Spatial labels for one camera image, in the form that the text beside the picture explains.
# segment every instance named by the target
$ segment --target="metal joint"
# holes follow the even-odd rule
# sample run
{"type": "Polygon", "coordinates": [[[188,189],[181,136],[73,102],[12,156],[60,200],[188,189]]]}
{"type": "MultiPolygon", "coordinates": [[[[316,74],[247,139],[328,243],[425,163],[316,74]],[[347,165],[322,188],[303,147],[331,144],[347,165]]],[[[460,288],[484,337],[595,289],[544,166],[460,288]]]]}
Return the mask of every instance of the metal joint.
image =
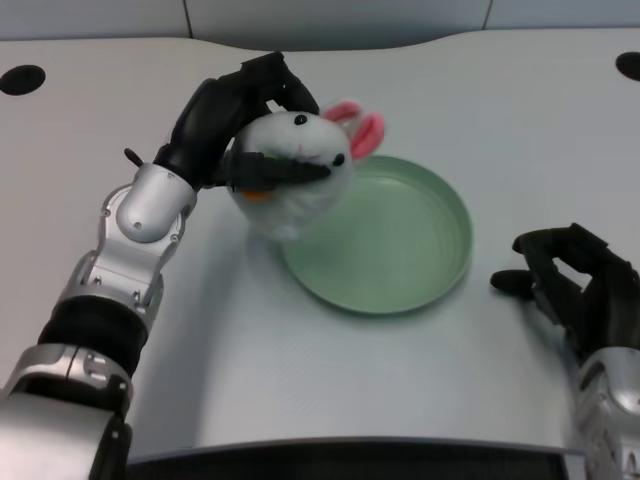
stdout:
{"type": "Polygon", "coordinates": [[[90,478],[113,416],[52,398],[10,395],[0,402],[2,478],[90,478]]]}
{"type": "Polygon", "coordinates": [[[118,389],[128,398],[127,404],[133,398],[131,379],[122,367],[110,358],[86,348],[60,344],[28,348],[18,360],[3,393],[11,395],[22,380],[35,377],[80,383],[105,392],[109,384],[117,379],[118,389]]]}
{"type": "Polygon", "coordinates": [[[592,480],[640,478],[640,352],[610,347],[580,370],[576,409],[592,480]]]}
{"type": "Polygon", "coordinates": [[[180,177],[157,165],[143,166],[132,185],[105,200],[98,248],[78,262],[59,302],[79,296],[114,300],[151,331],[164,290],[161,269],[195,202],[195,192],[180,177]]]}

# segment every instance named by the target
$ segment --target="pink bunny ear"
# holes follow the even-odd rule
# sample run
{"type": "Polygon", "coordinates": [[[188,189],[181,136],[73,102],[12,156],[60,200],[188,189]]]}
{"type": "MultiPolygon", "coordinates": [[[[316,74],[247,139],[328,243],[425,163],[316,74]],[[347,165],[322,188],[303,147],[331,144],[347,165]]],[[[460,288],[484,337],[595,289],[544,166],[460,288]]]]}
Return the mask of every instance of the pink bunny ear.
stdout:
{"type": "Polygon", "coordinates": [[[366,157],[380,146],[384,138],[384,118],[378,112],[365,115],[351,139],[354,160],[366,157]]]}
{"type": "Polygon", "coordinates": [[[362,113],[362,107],[353,100],[342,100],[322,110],[322,118],[334,123],[347,122],[362,113]]]}

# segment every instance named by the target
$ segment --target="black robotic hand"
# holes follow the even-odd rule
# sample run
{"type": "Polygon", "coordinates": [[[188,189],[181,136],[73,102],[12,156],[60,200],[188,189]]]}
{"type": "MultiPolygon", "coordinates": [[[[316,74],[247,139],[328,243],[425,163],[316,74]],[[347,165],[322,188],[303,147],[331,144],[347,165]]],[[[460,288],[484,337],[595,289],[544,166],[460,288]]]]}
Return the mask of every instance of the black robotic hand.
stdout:
{"type": "Polygon", "coordinates": [[[583,227],[539,230],[519,236],[513,249],[529,270],[506,270],[491,285],[522,300],[535,300],[553,323],[567,330],[578,360],[605,347],[640,349],[640,282],[631,264],[614,255],[583,227]],[[554,258],[591,275],[583,290],[562,275],[554,258]]]}
{"type": "Polygon", "coordinates": [[[323,167],[297,168],[285,165],[291,163],[288,161],[275,165],[269,159],[258,165],[255,156],[246,159],[246,175],[239,175],[237,168],[221,170],[231,139],[256,118],[271,113],[267,106],[270,100],[287,110],[316,115],[320,110],[311,93],[289,71],[282,53],[270,53],[244,62],[238,72],[204,81],[153,163],[185,179],[196,192],[220,185],[268,189],[274,183],[304,183],[326,177],[328,171],[323,167]]]}

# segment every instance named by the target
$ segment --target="black rubber sleeve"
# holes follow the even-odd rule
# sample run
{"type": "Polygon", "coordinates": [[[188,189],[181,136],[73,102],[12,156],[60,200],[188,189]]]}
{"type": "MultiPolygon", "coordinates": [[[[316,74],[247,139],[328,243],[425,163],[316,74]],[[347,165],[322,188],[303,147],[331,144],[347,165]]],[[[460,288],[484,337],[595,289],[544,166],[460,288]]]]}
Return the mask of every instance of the black rubber sleeve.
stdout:
{"type": "Polygon", "coordinates": [[[75,297],[59,304],[38,344],[62,343],[95,350],[118,363],[131,377],[148,332],[125,306],[100,297],[75,297]]]}

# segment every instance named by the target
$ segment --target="gray wall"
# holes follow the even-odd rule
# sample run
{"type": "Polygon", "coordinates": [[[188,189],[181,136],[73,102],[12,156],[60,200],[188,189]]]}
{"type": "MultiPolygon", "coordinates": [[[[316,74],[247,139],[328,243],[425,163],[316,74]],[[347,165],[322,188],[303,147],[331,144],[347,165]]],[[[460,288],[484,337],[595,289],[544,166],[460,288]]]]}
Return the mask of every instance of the gray wall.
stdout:
{"type": "Polygon", "coordinates": [[[172,36],[379,48],[482,28],[640,27],[640,0],[0,0],[0,40],[172,36]]]}

